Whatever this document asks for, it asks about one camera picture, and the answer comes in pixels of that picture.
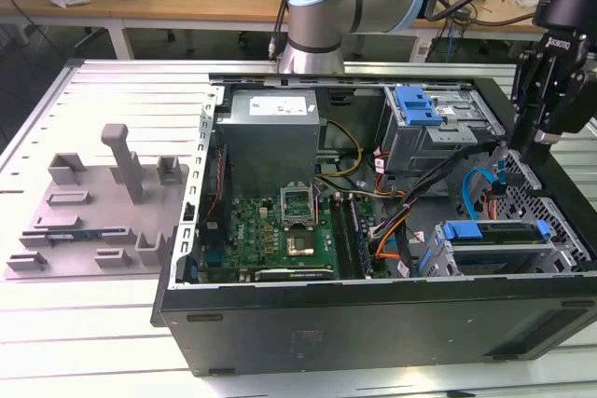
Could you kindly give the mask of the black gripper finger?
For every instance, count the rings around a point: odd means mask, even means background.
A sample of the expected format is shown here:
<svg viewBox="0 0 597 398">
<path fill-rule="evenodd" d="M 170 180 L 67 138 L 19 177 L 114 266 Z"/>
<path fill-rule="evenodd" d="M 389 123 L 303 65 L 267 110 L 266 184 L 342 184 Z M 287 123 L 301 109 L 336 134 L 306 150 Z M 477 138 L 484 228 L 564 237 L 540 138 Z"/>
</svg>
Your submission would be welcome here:
<svg viewBox="0 0 597 398">
<path fill-rule="evenodd" d="M 577 133 L 596 114 L 596 73 L 578 71 L 567 84 L 557 107 L 557 131 Z"/>
<path fill-rule="evenodd" d="M 510 97 L 515 116 L 508 148 L 517 151 L 523 163 L 544 163 L 550 148 L 560 141 L 559 134 L 543 129 L 554 63 L 554 57 L 537 49 L 524 50 L 518 58 Z"/>
</svg>

